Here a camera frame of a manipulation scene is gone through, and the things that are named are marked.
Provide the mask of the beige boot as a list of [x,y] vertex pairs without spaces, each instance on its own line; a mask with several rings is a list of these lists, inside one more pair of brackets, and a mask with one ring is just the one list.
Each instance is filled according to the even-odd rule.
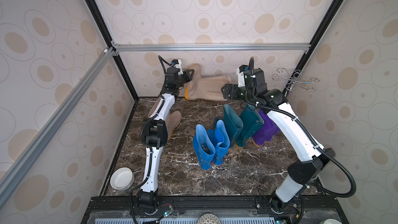
[[187,100],[211,100],[211,101],[226,101],[221,92],[225,84],[231,83],[229,75],[222,75],[216,77],[201,76],[201,66],[199,64],[192,64],[190,69],[194,70],[192,80],[188,82],[184,97]]
[[[151,111],[148,114],[148,117],[151,117],[155,110],[157,109],[158,105],[161,104],[161,98],[159,97],[157,101],[155,102],[154,106],[152,107]],[[166,128],[167,128],[167,133],[168,133],[168,140],[170,140],[174,129],[179,125],[181,122],[181,112],[180,111],[174,111],[172,113],[169,113],[165,120]]]

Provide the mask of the teal boot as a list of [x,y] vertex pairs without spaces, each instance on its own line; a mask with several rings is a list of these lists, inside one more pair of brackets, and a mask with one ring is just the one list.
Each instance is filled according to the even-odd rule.
[[256,107],[250,104],[246,105],[240,114],[240,119],[243,122],[243,128],[236,139],[236,145],[243,148],[246,142],[264,125],[264,120]]
[[243,129],[243,121],[229,104],[225,104],[223,106],[223,116],[215,118],[214,126],[216,126],[218,120],[222,120],[224,122],[230,139],[230,148],[232,148]]

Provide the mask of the purple boot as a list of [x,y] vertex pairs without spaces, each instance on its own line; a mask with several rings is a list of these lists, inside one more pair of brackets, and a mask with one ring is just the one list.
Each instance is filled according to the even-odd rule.
[[271,121],[271,119],[268,117],[267,114],[263,113],[262,110],[259,110],[259,114],[264,120],[264,125],[252,136],[252,140],[256,146],[260,147],[266,143],[266,141],[265,141],[266,126],[267,126],[267,123]]
[[266,126],[265,141],[270,142],[272,140],[272,137],[276,135],[279,131],[279,127],[273,121],[268,122]]

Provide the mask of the blue boot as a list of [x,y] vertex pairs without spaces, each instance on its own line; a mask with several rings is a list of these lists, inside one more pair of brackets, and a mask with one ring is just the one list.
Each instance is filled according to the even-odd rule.
[[201,169],[204,171],[209,170],[216,151],[205,127],[201,124],[198,124],[195,128],[193,148],[198,157]]
[[230,148],[230,139],[224,122],[221,119],[218,120],[216,122],[215,129],[208,130],[207,134],[215,148],[213,163],[215,166],[221,166],[223,163],[223,158],[228,153],[228,150]]

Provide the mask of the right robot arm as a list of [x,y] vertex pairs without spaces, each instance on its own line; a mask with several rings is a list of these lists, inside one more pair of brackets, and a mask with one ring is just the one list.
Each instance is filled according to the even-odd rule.
[[312,179],[326,166],[329,158],[322,154],[323,145],[311,134],[306,134],[288,100],[278,89],[267,88],[264,72],[253,65],[237,69],[238,83],[226,84],[223,97],[243,100],[263,110],[288,139],[297,155],[297,161],[288,167],[288,175],[272,193],[271,209],[282,213],[294,197],[298,197]]

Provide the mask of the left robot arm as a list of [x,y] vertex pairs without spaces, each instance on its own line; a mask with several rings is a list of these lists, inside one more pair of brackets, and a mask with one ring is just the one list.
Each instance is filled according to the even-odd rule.
[[166,118],[175,104],[180,89],[190,82],[194,75],[193,69],[183,70],[181,60],[174,59],[167,62],[158,56],[164,71],[164,83],[153,112],[143,125],[140,139],[146,147],[146,164],[144,179],[136,188],[136,207],[148,214],[158,209],[158,171],[161,154],[169,139]]

